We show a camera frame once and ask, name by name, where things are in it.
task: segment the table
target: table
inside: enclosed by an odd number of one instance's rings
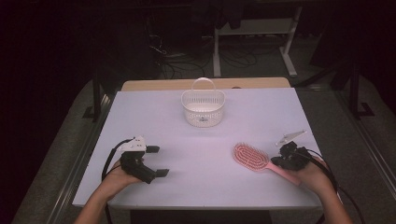
[[[282,78],[214,79],[219,89],[222,85],[247,87],[246,83],[252,82],[260,86],[260,83],[276,80],[287,83]],[[212,128],[196,128],[184,119],[180,102],[182,92],[189,89],[192,82],[125,83],[123,91],[115,97],[73,205],[83,206],[99,185],[110,149],[124,139],[143,134],[147,145],[161,147],[159,153],[144,156],[147,167],[167,168],[170,172],[150,185],[129,186],[109,202],[114,207],[172,210],[321,207],[317,196],[304,186],[296,187],[272,171],[252,172],[236,163],[232,156],[233,146],[246,142],[274,157],[279,150],[275,143],[283,134],[300,130],[307,133],[296,139],[297,145],[319,153],[295,89],[287,86],[222,89],[226,95],[223,120]],[[167,85],[174,89],[128,91],[134,84],[145,89],[148,83],[162,83],[163,89]],[[117,153],[113,162],[119,157]]]

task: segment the white basket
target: white basket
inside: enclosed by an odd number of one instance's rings
[[[213,90],[195,90],[194,85],[199,81],[212,83]],[[191,90],[184,91],[181,95],[187,122],[199,128],[213,127],[221,122],[224,102],[224,92],[216,90],[215,83],[206,77],[196,79]]]

